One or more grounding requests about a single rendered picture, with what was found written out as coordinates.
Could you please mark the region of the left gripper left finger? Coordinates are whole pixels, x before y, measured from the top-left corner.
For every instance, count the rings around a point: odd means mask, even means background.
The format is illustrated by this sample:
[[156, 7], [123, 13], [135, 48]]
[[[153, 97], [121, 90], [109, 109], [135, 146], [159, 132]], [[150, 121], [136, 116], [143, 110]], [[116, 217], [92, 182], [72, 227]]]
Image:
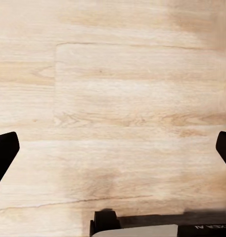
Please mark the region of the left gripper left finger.
[[0, 181], [19, 150], [19, 138], [15, 131], [0, 135]]

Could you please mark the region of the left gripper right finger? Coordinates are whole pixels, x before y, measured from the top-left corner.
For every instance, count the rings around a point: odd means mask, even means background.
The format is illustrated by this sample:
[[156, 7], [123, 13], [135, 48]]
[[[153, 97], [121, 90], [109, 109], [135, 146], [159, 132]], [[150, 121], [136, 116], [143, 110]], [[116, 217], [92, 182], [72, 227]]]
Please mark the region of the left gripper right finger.
[[226, 132], [220, 131], [217, 138], [216, 149], [226, 163]]

